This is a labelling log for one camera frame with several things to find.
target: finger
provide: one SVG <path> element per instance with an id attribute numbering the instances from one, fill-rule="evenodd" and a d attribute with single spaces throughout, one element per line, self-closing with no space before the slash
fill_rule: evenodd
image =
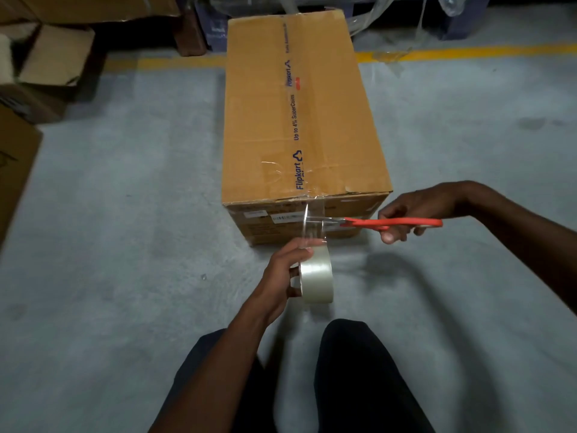
<path id="1" fill-rule="evenodd" d="M 324 243 L 324 240 L 321 238 L 303 238 L 303 237 L 295 237 L 291 241 L 285 244 L 285 246 L 281 247 L 278 251 L 274 253 L 276 256 L 285 255 L 288 252 L 291 252 L 294 249 L 298 249 L 299 247 L 311 247 L 311 246 L 321 246 Z"/>
<path id="2" fill-rule="evenodd" d="M 388 230 L 381 232 L 381 240 L 387 245 L 392 245 L 395 241 L 407 241 L 407 234 L 411 231 L 410 226 L 395 225 Z"/>
<path id="3" fill-rule="evenodd" d="M 290 252 L 279 257 L 278 261 L 281 262 L 286 268 L 290 268 L 293 264 L 303 262 L 308 260 L 313 255 L 313 249 L 306 247 L 305 249 L 293 249 Z"/>
<path id="4" fill-rule="evenodd" d="M 287 287 L 287 298 L 298 298 L 302 296 L 302 292 L 300 289 L 296 287 Z"/>
<path id="5" fill-rule="evenodd" d="M 404 195 L 400 195 L 393 202 L 379 211 L 379 219 L 389 219 L 391 217 L 402 217 L 407 212 Z"/>

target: warehouse floor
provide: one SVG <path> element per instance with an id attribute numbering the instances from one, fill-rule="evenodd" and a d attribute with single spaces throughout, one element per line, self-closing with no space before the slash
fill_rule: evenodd
<path id="1" fill-rule="evenodd" d="M 487 19 L 499 39 L 535 43 L 501 13 Z M 577 229 L 576 63 L 360 65 L 391 199 L 472 179 Z M 0 430 L 145 431 L 198 337 L 256 286 L 270 248 L 251 249 L 220 205 L 224 88 L 221 68 L 104 73 L 92 101 L 42 127 L 0 260 Z M 574 431 L 577 319 L 482 226 L 450 220 L 392 247 L 366 232 L 331 252 L 333 306 L 293 301 L 259 350 L 282 329 L 279 431 L 317 429 L 331 318 L 367 322 L 439 433 Z"/>

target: person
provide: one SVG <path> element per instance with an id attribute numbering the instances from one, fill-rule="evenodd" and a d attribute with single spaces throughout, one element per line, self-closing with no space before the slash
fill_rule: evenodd
<path id="1" fill-rule="evenodd" d="M 379 218 L 472 216 L 577 312 L 577 232 L 526 210 L 477 182 L 446 182 L 400 195 Z M 410 228 L 381 233 L 386 244 Z M 422 235 L 415 228 L 415 235 Z M 256 352 L 261 337 L 298 296 L 291 266 L 315 240 L 275 252 L 263 278 L 227 329 L 202 336 L 177 372 L 150 432 L 273 432 L 272 390 Z M 363 322 L 337 319 L 321 339 L 314 377 L 319 431 L 433 432 L 386 348 Z"/>

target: scissors handle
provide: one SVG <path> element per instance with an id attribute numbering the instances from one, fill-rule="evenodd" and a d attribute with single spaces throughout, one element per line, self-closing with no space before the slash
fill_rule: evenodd
<path id="1" fill-rule="evenodd" d="M 354 226 L 357 228 L 373 229 L 375 231 L 386 231 L 393 225 L 420 226 L 424 228 L 440 228 L 443 226 L 443 221 L 441 219 L 426 219 L 420 217 L 397 217 L 392 219 L 368 220 L 345 217 L 344 219 L 345 222 L 341 224 L 343 227 Z"/>

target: hand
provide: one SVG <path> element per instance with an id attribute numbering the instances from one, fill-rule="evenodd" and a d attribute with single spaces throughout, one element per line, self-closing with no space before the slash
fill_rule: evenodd
<path id="1" fill-rule="evenodd" d="M 423 217 L 449 219 L 468 215 L 467 195 L 481 184 L 472 181 L 444 182 L 424 190 L 404 193 L 379 211 L 379 219 L 393 217 Z M 415 235 L 423 235 L 426 228 L 415 228 Z M 390 245 L 397 240 L 407 241 L 410 226 L 391 226 L 381 232 L 381 240 Z"/>
<path id="2" fill-rule="evenodd" d="M 300 296 L 301 290 L 290 285 L 290 279 L 298 276 L 298 267 L 291 269 L 296 263 L 308 260 L 313 255 L 311 246 L 320 246 L 324 240 L 320 238 L 293 238 L 284 247 L 270 257 L 270 262 L 264 269 L 263 279 L 247 300 L 265 313 L 267 325 L 270 325 L 285 310 L 288 298 Z"/>

